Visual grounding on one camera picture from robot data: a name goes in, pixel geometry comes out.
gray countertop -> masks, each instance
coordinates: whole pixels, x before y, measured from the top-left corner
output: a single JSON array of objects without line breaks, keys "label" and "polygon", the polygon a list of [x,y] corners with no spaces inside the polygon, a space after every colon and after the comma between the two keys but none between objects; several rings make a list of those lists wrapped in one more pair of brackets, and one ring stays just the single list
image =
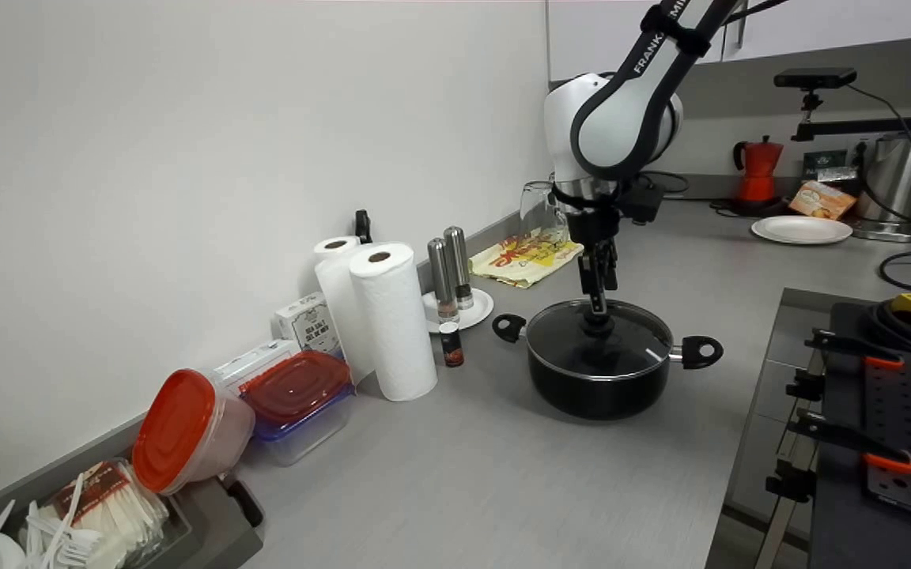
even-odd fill
[{"label": "gray countertop", "polygon": [[[296,467],[250,463],[267,510],[250,569],[601,569],[705,565],[744,422],[784,289],[881,300],[873,269],[902,243],[776,247],[751,220],[668,203],[621,235],[621,291],[673,335],[716,335],[709,371],[671,371],[666,394],[618,425],[550,410],[529,383],[524,346],[465,332],[467,364],[408,405],[370,388],[352,425]],[[497,313],[536,316],[581,297],[575,269],[536,291],[485,286]]]}]

red plastic container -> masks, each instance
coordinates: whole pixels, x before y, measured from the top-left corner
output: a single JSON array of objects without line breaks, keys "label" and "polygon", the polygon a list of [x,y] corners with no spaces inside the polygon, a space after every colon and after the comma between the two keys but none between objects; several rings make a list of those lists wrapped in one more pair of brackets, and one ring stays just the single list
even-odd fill
[{"label": "red plastic container", "polygon": [[133,467],[151,493],[230,470],[250,442],[255,414],[217,391],[204,372],[178,371],[154,394],[133,442]]},{"label": "red plastic container", "polygon": [[300,352],[245,383],[241,398],[264,425],[292,427],[348,388],[352,371],[341,361],[321,352]]},{"label": "red plastic container", "polygon": [[330,398],[321,410],[292,427],[255,425],[254,448],[267,455],[273,466],[284,467],[299,466],[303,455],[311,455],[316,445],[332,439],[348,425],[352,398],[356,388],[346,388],[341,394]]}]

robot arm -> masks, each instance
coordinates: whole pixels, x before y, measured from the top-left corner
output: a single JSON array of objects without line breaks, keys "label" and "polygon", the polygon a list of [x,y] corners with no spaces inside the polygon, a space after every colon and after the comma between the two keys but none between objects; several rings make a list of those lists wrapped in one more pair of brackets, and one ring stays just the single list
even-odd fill
[{"label": "robot arm", "polygon": [[639,41],[611,79],[589,74],[549,95],[555,198],[570,216],[574,240],[581,243],[578,279],[592,297],[592,329],[607,326],[603,291],[618,289],[621,216],[633,216],[631,203],[639,203],[637,220],[648,220],[659,208],[659,196],[651,204],[647,196],[631,196],[633,180],[662,144],[662,117],[676,131],[671,99],[733,4],[662,0],[647,13]]},{"label": "robot arm", "polygon": [[555,184],[584,196],[589,180],[633,180],[659,152],[662,117],[736,0],[662,0],[611,79],[578,77],[549,99]]}]

red kettle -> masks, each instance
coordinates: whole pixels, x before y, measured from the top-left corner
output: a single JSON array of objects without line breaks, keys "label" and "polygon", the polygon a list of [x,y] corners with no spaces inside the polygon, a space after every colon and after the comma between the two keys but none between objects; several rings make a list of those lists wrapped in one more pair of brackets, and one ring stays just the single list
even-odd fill
[{"label": "red kettle", "polygon": [[744,171],[744,180],[736,188],[736,203],[744,204],[763,204],[776,203],[776,180],[771,171],[778,163],[783,144],[770,143],[736,143],[733,144],[733,168]]}]

electric kettle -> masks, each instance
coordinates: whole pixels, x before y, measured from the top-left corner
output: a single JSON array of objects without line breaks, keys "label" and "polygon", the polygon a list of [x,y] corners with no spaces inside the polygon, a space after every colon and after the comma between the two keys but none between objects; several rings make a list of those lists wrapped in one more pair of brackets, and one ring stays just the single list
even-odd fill
[{"label": "electric kettle", "polygon": [[744,171],[744,180],[736,188],[736,203],[744,204],[767,204],[776,203],[776,163],[778,163],[783,144],[770,143],[736,143],[733,144],[733,168]]},{"label": "electric kettle", "polygon": [[911,240],[911,138],[883,136],[865,157],[857,235],[869,240]]}]

